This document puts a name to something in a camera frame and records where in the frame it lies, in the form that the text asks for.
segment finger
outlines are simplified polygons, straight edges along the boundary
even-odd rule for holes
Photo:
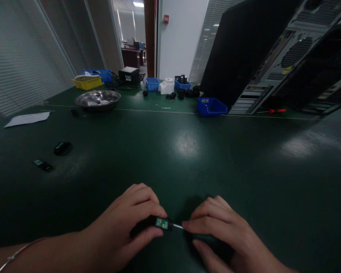
[[[152,200],[156,202],[157,204],[159,204],[158,197],[153,192],[153,190],[148,186],[145,186],[141,188],[140,190],[136,190],[134,193],[131,193],[127,197],[127,202],[130,206],[135,206],[137,204],[140,204],[149,200]]]
[[[193,240],[192,243],[201,255],[209,272],[233,272],[231,268],[223,260],[221,260],[206,243],[200,240]]]
[[[160,228],[151,226],[139,233],[129,244],[119,250],[120,263],[126,265],[136,254],[146,247],[153,239],[163,236]]]
[[[217,195],[215,198],[214,198],[216,201],[220,202],[222,205],[224,205],[226,208],[228,209],[232,209],[230,207],[230,205],[219,195]]]
[[[167,213],[162,206],[156,202],[149,200],[131,208],[130,217],[135,224],[148,218],[150,215],[160,218],[167,218]]]
[[[241,240],[235,225],[227,224],[224,221],[212,217],[184,221],[182,222],[182,226],[190,233],[211,234],[213,237],[229,244],[234,249]]]
[[[128,194],[131,194],[131,193],[134,193],[134,192],[136,192],[142,188],[146,188],[146,187],[148,187],[148,186],[144,183],[140,183],[139,185],[133,184],[125,192],[127,192]]]
[[[211,216],[225,223],[235,221],[235,214],[230,210],[220,207],[210,201],[205,201],[200,204],[191,214],[191,220],[202,218],[204,216]]]
[[[222,207],[222,208],[224,208],[224,209],[228,209],[228,207],[225,207],[223,204],[221,204],[219,201],[215,200],[215,199],[212,198],[212,197],[207,197],[205,201],[214,203],[215,205],[217,205],[217,206],[219,206],[219,207]]]

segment ventilation grille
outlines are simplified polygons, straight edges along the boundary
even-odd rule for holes
[[[329,25],[341,12],[341,0],[326,0],[314,11],[302,11],[297,16],[297,21],[317,25]]]
[[[312,38],[307,37],[292,46],[291,49],[283,57],[282,67],[287,68],[302,59],[304,55],[306,55],[307,52],[310,50],[312,43]]]
[[[267,80],[282,80],[284,79],[285,75],[282,73],[270,73],[269,77]]]

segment right hand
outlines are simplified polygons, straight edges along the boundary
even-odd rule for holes
[[[230,263],[226,264],[206,243],[193,240],[209,272],[296,273],[274,257],[247,221],[220,196],[208,197],[182,226],[191,233],[211,234],[234,249]]]

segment ceiling light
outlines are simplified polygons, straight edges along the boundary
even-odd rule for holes
[[[134,3],[134,6],[138,6],[138,7],[141,7],[141,8],[144,7],[143,3],[138,3],[138,2],[133,2],[133,3]]]

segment black box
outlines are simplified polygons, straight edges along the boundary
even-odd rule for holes
[[[139,81],[139,69],[126,66],[119,70],[119,78],[125,84],[137,85]]]

